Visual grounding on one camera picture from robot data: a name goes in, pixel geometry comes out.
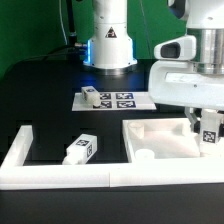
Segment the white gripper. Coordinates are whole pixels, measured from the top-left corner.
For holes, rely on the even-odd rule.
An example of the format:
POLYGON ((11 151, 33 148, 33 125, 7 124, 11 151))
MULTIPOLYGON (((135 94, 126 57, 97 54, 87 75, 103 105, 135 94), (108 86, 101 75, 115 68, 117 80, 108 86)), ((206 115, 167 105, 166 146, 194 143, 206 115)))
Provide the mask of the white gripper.
POLYGON ((192 132, 200 131, 194 108, 224 110, 224 75, 195 73, 187 62, 154 63, 148 90, 154 103, 186 107, 184 113, 192 132))

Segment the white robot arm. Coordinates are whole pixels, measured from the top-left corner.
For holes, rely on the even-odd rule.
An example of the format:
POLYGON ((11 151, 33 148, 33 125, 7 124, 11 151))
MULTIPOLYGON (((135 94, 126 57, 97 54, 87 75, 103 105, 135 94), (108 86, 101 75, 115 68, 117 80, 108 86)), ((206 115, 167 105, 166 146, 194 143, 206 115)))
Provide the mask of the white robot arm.
MULTIPOLYGON (((94 36, 84 64, 106 74, 136 63, 127 0, 93 0, 94 36)), ((157 45, 148 90, 158 104, 183 106, 194 130, 224 128, 224 0, 167 0, 186 34, 157 45)))

